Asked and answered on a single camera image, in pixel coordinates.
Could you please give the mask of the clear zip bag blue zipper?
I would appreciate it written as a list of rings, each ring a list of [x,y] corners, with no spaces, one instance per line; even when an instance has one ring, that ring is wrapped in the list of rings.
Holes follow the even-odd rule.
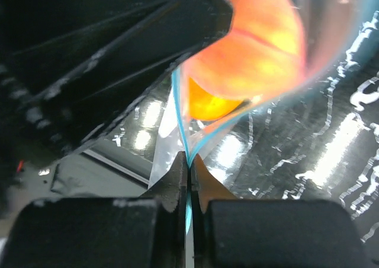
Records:
[[[333,200],[377,267],[378,0],[292,1],[307,33],[310,82],[239,102],[201,93],[175,71],[149,182],[187,150],[235,196]]]

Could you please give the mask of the green orange mango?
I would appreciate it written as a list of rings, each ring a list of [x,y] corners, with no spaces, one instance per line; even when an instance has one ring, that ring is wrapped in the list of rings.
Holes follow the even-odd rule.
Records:
[[[188,81],[189,115],[193,119],[217,120],[236,109],[243,100],[218,98],[204,91],[192,78]]]

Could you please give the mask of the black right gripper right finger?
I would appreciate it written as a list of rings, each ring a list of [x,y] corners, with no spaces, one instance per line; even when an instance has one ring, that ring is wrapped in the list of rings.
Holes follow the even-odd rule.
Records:
[[[372,267],[348,212],[331,200],[239,199],[191,164],[195,267]]]

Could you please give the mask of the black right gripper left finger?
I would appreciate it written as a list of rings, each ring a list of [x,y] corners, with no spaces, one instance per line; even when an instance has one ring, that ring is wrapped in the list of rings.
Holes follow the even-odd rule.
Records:
[[[2,267],[184,267],[187,157],[139,197],[37,199],[17,216]]]

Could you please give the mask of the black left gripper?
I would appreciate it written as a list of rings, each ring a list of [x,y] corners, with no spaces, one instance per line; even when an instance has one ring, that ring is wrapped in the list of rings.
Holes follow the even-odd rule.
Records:
[[[228,0],[1,0],[1,139],[60,158],[224,37]]]

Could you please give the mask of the peach toy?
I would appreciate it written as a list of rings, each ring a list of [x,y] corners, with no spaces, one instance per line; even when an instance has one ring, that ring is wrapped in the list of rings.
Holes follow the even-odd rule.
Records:
[[[220,98],[277,95],[303,80],[304,30],[291,0],[230,0],[232,26],[188,59],[183,72]]]

